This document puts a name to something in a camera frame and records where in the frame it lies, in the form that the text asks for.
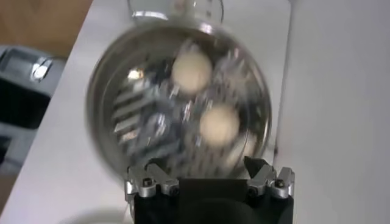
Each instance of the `wooden surface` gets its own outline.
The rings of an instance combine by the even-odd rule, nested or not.
[[[0,0],[0,44],[67,57],[92,0]]]
[[[0,175],[0,215],[2,209],[7,203],[7,199],[11,193],[13,184],[15,183],[17,176],[5,176]]]

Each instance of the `metal bowl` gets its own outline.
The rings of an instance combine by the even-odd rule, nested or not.
[[[171,81],[172,64],[191,40],[208,55],[211,83],[186,96]],[[201,114],[216,103],[238,110],[239,136],[212,149],[199,134]],[[271,101],[248,51],[219,26],[170,18],[136,26],[96,65],[87,94],[96,149],[120,177],[153,158],[175,177],[238,178],[244,156],[261,156],[271,128]]]

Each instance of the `white wall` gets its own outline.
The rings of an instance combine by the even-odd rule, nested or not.
[[[390,223],[390,1],[297,0],[278,166],[295,223]]]

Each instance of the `screw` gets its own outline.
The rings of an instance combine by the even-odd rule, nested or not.
[[[250,187],[250,188],[248,189],[248,193],[247,193],[247,194],[248,194],[248,197],[254,198],[254,197],[257,197],[258,191],[257,191],[256,188]]]
[[[283,187],[285,187],[285,182],[281,179],[277,179],[277,180],[275,180],[275,187],[283,188]]]
[[[173,196],[173,197],[178,196],[179,193],[180,193],[180,191],[179,191],[178,187],[172,187],[171,190],[169,191],[170,196]]]
[[[142,180],[142,186],[143,187],[150,187],[152,184],[153,184],[153,180],[151,178],[149,178],[149,177],[144,178]]]

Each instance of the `peeled potato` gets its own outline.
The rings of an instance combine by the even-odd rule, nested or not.
[[[200,135],[211,147],[223,147],[238,135],[237,111],[228,105],[216,105],[200,118]]]
[[[172,79],[185,94],[196,94],[207,86],[211,79],[212,65],[201,52],[179,55],[172,68]]]

